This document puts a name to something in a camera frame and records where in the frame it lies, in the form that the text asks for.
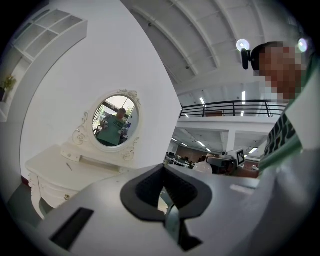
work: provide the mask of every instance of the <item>green shirt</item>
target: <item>green shirt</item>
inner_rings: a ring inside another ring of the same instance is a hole
[[[114,145],[119,145],[121,134],[118,133],[123,127],[126,127],[126,122],[119,120],[114,115],[109,115],[104,120],[108,122],[108,127],[104,128],[97,136],[99,140],[109,142]]]
[[[298,92],[295,94],[295,99],[290,100],[274,128],[269,133],[264,154],[259,163],[259,170],[261,173],[269,166],[277,165],[288,156],[297,154],[302,150],[302,144],[295,128],[286,115],[286,111],[301,94],[302,89],[308,84],[312,73],[316,67],[318,67],[318,62],[318,57],[313,54],[310,58],[306,73],[302,76],[301,89],[297,89]]]

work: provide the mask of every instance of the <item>wall shelf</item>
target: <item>wall shelf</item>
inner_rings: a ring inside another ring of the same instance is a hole
[[[46,30],[26,49],[26,53],[35,58],[58,34]]]
[[[55,23],[59,22],[63,18],[69,16],[69,13],[66,13],[61,10],[54,10],[44,15],[41,19],[36,21],[36,24],[39,24],[45,28],[50,28]]]
[[[74,25],[78,24],[79,22],[82,22],[82,19],[74,17],[74,16],[69,16],[61,21],[59,21],[57,24],[52,26],[50,30],[57,32],[58,34],[61,34],[65,32],[66,30],[70,29]]]
[[[35,24],[28,27],[21,36],[17,39],[15,46],[24,51],[32,41],[34,41],[39,35],[46,30]]]
[[[65,52],[87,36],[87,26],[87,20],[56,9],[43,11],[18,30],[0,65],[0,81],[9,75],[16,79],[12,90],[5,93],[4,102],[0,102],[0,123],[8,122],[11,115],[13,119],[17,116],[11,113],[14,102],[20,106],[25,102],[23,111],[27,114],[44,76]]]

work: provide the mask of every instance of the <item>white wall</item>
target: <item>white wall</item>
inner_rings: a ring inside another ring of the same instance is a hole
[[[176,153],[177,153],[177,150],[178,150],[178,144],[177,144],[177,143],[174,143],[174,142],[171,140],[167,152],[168,152],[168,153],[172,152],[172,153],[176,154]]]
[[[129,116],[128,123],[131,124],[128,130],[128,138],[130,139],[138,127],[138,112],[136,107],[133,108],[131,115]]]
[[[64,143],[81,124],[83,113],[101,95],[118,89],[137,91],[142,105],[144,125],[132,167],[162,163],[180,104],[138,22],[119,0],[53,0],[50,4],[51,9],[87,19],[87,38],[56,62],[32,99],[22,131],[22,176],[28,177],[26,161]]]

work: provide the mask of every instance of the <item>ornate mirror frame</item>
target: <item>ornate mirror frame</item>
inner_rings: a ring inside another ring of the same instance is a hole
[[[130,99],[137,109],[138,125],[133,135],[118,146],[105,146],[101,144],[93,133],[93,119],[97,109],[107,99],[113,96],[124,96]],[[80,125],[72,134],[69,142],[62,145],[61,154],[71,160],[79,161],[81,156],[89,157],[103,162],[110,163],[117,166],[123,166],[118,163],[119,160],[131,161],[135,155],[135,144],[138,143],[139,133],[142,127],[142,108],[138,93],[135,90],[121,89],[110,92],[101,96],[91,107],[89,111],[84,113],[82,118],[82,125]]]

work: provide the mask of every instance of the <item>man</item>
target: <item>man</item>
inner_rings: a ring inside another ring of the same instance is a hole
[[[119,145],[121,135],[128,134],[127,124],[123,121],[125,115],[126,110],[120,108],[115,116],[109,114],[100,122],[102,130],[98,134],[97,140],[101,144],[108,147]]]
[[[277,92],[280,98],[289,100],[289,103],[268,135],[259,171],[238,168],[234,174],[237,177],[257,178],[266,168],[280,164],[288,156],[302,150],[301,141],[286,112],[319,67],[319,60],[313,54],[305,69],[296,56],[295,48],[286,47],[282,42],[259,45],[251,53],[255,75],[264,76],[267,86],[271,85],[272,91]]]

